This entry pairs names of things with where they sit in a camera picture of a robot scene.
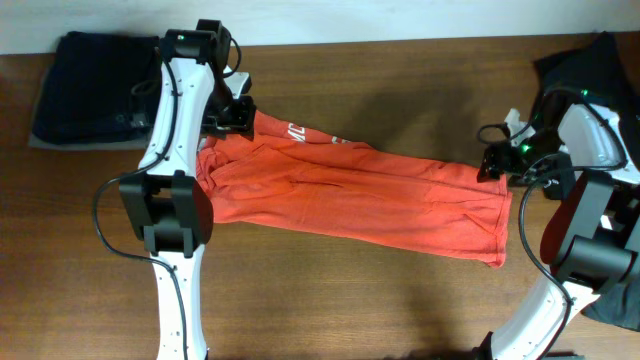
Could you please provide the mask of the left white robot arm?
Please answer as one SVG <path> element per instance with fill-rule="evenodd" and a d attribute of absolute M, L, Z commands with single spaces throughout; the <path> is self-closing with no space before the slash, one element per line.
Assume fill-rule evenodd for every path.
<path fill-rule="evenodd" d="M 149 145 L 119 193 L 158 290 L 161 359 L 205 359 L 200 272 L 213 205 L 196 180 L 204 135 L 253 132 L 248 73 L 228 65 L 235 41 L 219 21 L 171 29 L 159 43 L 161 92 Z"/>

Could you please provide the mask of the red polo shirt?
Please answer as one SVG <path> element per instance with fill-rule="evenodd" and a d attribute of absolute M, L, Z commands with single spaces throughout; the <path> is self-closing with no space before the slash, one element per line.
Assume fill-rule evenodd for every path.
<path fill-rule="evenodd" d="M 506 261 L 512 195 L 476 168 L 394 155 L 264 113 L 204 140 L 197 178 L 218 224 L 247 222 L 458 259 Z"/>

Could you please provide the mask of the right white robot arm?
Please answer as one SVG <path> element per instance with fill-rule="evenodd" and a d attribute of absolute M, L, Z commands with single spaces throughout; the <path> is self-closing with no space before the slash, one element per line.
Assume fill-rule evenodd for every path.
<path fill-rule="evenodd" d="M 546 359 L 577 313 L 639 276 L 639 112 L 627 96 L 555 87 L 499 124 L 478 180 L 524 186 L 518 231 L 541 276 L 477 359 Z"/>

